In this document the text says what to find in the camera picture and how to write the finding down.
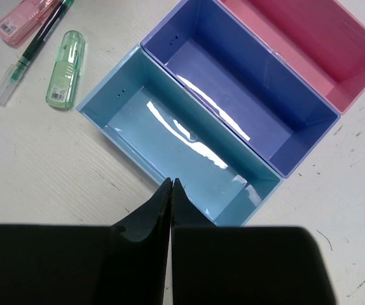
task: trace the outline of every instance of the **table surface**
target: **table surface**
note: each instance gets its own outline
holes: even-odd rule
[[[0,223],[109,225],[156,185],[74,109],[45,103],[55,56],[69,30],[87,41],[76,102],[177,0],[77,0],[7,107],[0,107]],[[0,18],[18,0],[0,0]],[[341,3],[365,25],[365,1]],[[25,46],[0,39],[0,79]],[[297,225],[320,246],[338,304],[365,304],[365,93],[249,221]],[[167,275],[165,304],[171,304]]]

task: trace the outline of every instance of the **pink bin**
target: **pink bin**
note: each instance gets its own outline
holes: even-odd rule
[[[220,0],[344,114],[365,90],[365,27],[334,0]]]

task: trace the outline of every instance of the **empty container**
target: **empty container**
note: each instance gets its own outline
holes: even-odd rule
[[[365,27],[334,0],[221,0],[342,114],[365,90]]]
[[[142,47],[283,177],[339,118],[217,1],[182,0]]]
[[[195,206],[238,226],[280,177],[140,47],[77,107],[156,183],[180,178]]]

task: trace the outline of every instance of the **green pen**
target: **green pen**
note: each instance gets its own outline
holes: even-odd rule
[[[0,105],[4,106],[17,88],[31,62],[36,58],[50,34],[65,15],[74,0],[60,0],[44,25],[15,65],[11,65],[0,82]]]
[[[70,109],[74,105],[84,49],[81,33],[70,30],[64,35],[45,97],[51,107]]]

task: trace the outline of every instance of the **green correction tape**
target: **green correction tape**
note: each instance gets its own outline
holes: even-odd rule
[[[81,33],[70,30],[64,35],[45,98],[48,105],[59,109],[73,107],[84,50]]]

